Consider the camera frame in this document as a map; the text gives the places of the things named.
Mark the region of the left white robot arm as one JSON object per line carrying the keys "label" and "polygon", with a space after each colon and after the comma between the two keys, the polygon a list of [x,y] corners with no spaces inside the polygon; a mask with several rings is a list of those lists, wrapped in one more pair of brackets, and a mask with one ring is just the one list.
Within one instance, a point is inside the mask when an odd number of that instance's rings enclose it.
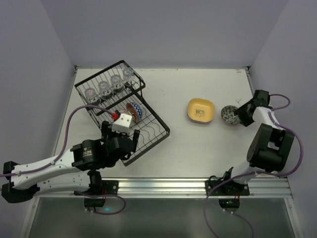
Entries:
{"label": "left white robot arm", "polygon": [[1,188],[1,196],[8,203],[21,203],[58,191],[72,190],[89,197],[106,195],[99,170],[129,159],[136,152],[139,136],[137,129],[130,137],[129,132],[114,131],[105,121],[100,139],[84,140],[58,156],[30,164],[6,162],[2,175],[8,182]]}

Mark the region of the brown panda square plate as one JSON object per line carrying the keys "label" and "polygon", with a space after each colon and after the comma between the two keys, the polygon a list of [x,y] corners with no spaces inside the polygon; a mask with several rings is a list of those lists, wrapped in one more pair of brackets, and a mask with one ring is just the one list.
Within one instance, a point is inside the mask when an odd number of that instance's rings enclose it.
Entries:
{"label": "brown panda square plate", "polygon": [[211,122],[211,120],[209,121],[204,121],[204,120],[198,120],[198,119],[192,119],[192,118],[189,118],[189,120],[191,122],[194,122],[194,123],[199,123],[199,124],[209,124]]}

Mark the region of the yellow square plate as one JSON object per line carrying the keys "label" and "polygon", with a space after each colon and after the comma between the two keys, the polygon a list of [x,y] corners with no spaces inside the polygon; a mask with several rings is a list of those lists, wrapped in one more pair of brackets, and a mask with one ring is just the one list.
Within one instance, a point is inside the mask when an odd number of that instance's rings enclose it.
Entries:
{"label": "yellow square plate", "polygon": [[215,114],[214,104],[206,99],[194,98],[188,103],[187,116],[192,119],[209,121]]}

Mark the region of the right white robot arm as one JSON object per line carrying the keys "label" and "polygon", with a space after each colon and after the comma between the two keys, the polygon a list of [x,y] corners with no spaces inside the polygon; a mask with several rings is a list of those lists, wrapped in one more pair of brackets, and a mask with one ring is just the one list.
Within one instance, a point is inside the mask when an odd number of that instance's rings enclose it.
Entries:
{"label": "right white robot arm", "polygon": [[272,96],[268,91],[256,90],[252,99],[242,106],[228,105],[221,109],[221,118],[227,124],[260,125],[246,161],[226,171],[223,181],[243,185],[258,175],[272,175],[284,169],[295,135],[278,124],[275,109],[270,104]]}

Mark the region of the pink speckled bowl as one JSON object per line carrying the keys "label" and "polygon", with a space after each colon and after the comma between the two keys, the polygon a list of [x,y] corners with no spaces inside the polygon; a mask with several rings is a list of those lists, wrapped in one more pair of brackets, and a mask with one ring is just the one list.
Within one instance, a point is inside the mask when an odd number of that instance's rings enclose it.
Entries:
{"label": "pink speckled bowl", "polygon": [[237,115],[235,115],[235,111],[238,108],[233,105],[227,105],[221,109],[220,115],[225,123],[229,125],[237,125],[240,124],[240,119]]}

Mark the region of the blue patterned bowl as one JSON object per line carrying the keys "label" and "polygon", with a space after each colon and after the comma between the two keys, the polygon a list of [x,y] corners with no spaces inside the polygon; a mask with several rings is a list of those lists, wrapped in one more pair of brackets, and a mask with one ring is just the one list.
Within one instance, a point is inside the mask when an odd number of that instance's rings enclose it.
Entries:
{"label": "blue patterned bowl", "polygon": [[143,109],[135,102],[126,103],[127,111],[129,111],[133,117],[133,121],[138,123],[143,117]]}

